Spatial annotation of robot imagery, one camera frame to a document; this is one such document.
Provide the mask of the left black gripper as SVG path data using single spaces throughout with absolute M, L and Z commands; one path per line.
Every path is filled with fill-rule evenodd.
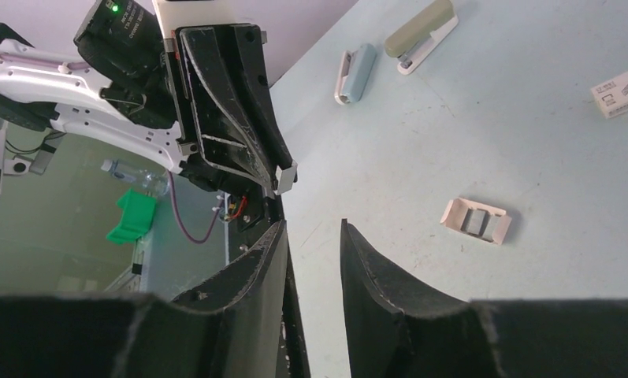
M 266 78 L 266 33 L 256 24 L 180 28 L 173 33 L 180 123 L 195 149 L 180 175 L 206 191 L 274 194 L 277 166 L 294 160 L 277 126 Z

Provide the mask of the white staple box barcode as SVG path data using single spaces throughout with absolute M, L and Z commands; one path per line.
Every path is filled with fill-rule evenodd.
M 450 200 L 440 219 L 446 228 L 487 243 L 501 245 L 512 218 L 505 209 L 467 198 Z

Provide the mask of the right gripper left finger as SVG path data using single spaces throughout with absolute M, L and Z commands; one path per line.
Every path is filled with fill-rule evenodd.
M 0 295 L 0 377 L 223 377 L 229 265 L 168 302 L 144 293 Z

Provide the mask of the beige stapler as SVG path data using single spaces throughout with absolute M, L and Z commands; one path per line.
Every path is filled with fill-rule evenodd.
M 385 40 L 385 53 L 397 59 L 398 72 L 408 76 L 458 24 L 451 1 L 433 1 Z

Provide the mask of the grey white stapler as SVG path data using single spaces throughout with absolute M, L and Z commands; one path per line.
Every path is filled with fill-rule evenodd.
M 376 56 L 375 47 L 369 43 L 355 51 L 343 52 L 334 91 L 338 104 L 348 105 L 362 99 Z

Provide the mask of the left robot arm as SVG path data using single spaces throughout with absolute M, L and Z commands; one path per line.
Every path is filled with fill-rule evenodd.
M 0 23 L 0 117 L 127 150 L 207 191 L 289 191 L 297 164 L 277 126 L 264 32 L 226 1 L 97 1 L 75 54 Z

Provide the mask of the small white staple box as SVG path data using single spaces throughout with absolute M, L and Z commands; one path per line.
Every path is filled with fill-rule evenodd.
M 628 71 L 597 84 L 590 91 L 606 119 L 628 112 Z

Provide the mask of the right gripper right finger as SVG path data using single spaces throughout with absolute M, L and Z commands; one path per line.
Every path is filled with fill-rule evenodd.
M 346 220 L 340 276 L 354 377 L 628 377 L 628 299 L 465 302 Z

